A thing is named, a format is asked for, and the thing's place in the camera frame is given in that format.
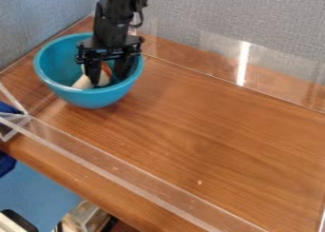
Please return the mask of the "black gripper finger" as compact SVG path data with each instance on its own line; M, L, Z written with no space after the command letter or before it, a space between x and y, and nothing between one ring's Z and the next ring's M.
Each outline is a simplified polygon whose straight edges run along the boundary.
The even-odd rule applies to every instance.
M87 60L85 63L86 76L89 77L91 83L97 86L101 80L101 62L98 60Z
M119 81L127 78L135 59L135 55L126 54L115 60L114 73Z

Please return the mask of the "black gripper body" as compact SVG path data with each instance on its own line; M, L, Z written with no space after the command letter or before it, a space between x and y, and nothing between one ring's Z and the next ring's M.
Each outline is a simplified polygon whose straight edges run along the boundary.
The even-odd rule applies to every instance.
M141 55L145 39L129 33L129 29L142 26L142 21L133 24L137 13L143 18L142 9L129 2L97 3L93 35L78 45L75 61L79 65L94 65L113 59L126 63Z

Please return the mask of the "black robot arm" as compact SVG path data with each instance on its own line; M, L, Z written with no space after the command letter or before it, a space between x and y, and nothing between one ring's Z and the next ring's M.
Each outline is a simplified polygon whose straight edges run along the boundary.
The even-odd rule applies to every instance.
M102 63L115 60L119 79L129 75L135 58L141 55L142 36L129 33L143 24L143 8L149 0L99 0L95 8L93 35L78 45L75 62L85 66L86 76L98 87Z

